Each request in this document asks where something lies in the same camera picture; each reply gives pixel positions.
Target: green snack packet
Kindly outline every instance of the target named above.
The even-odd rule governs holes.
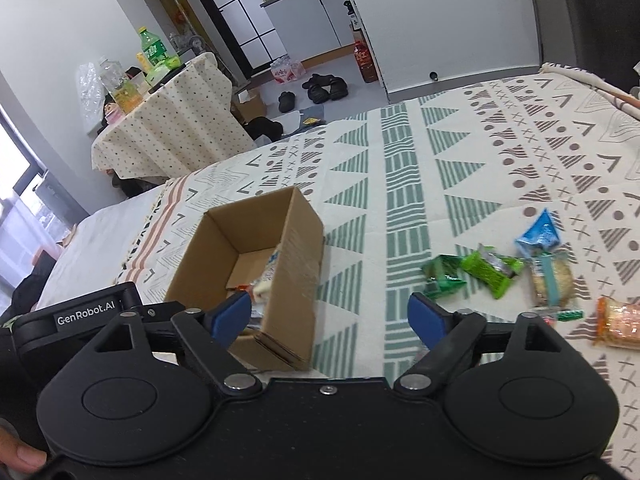
[[[466,285],[465,280],[458,277],[460,257],[441,254],[429,260],[422,266],[422,272],[427,277],[424,295],[430,300],[453,294]]]
[[[492,249],[480,244],[477,251],[462,259],[460,267],[485,282],[494,298],[499,300],[524,268],[524,262],[519,258],[496,254]]]

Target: slipper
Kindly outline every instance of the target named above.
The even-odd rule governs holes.
[[[333,78],[333,75],[313,74],[309,81],[302,83],[302,88],[309,90],[314,85],[329,86]]]
[[[347,97],[347,95],[349,95],[349,90],[347,89],[347,83],[344,79],[341,77],[332,78],[330,91],[331,101],[337,101],[338,99]]]
[[[283,92],[278,98],[280,106],[278,110],[281,114],[286,114],[296,107],[296,95],[293,92]]]
[[[256,117],[244,125],[244,129],[252,140],[261,135],[269,137],[271,142],[278,142],[282,138],[284,128],[276,121],[270,121],[266,117]]]
[[[329,100],[329,92],[320,85],[313,85],[306,93],[315,105],[325,103]]]

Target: geometric pattern blanket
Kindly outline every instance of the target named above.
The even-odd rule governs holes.
[[[638,120],[557,73],[352,116],[170,181],[116,281],[162,301],[203,212],[292,185],[324,223],[312,367],[331,378],[402,374],[421,350],[406,319],[420,266],[479,243],[515,255],[513,240],[548,208],[586,311],[557,330],[618,396],[605,459],[640,476],[640,352],[593,345],[596,299],[640,296]],[[470,278],[440,303],[513,321],[534,295],[526,274],[498,301]]]

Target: cardboard box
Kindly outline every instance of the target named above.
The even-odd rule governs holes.
[[[259,88],[244,90],[235,96],[233,101],[246,123],[256,117],[266,117],[267,115],[267,107],[262,102]]]
[[[260,330],[246,329],[230,351],[259,370],[306,370],[323,238],[322,222],[297,187],[207,211],[166,301],[212,309],[230,289],[259,278],[277,245],[280,254]]]

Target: brown bottle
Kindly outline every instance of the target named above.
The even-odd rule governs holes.
[[[373,63],[373,56],[371,55],[369,47],[361,41],[356,41],[353,53],[364,82],[373,83],[377,81],[378,72],[376,72],[376,66]]]

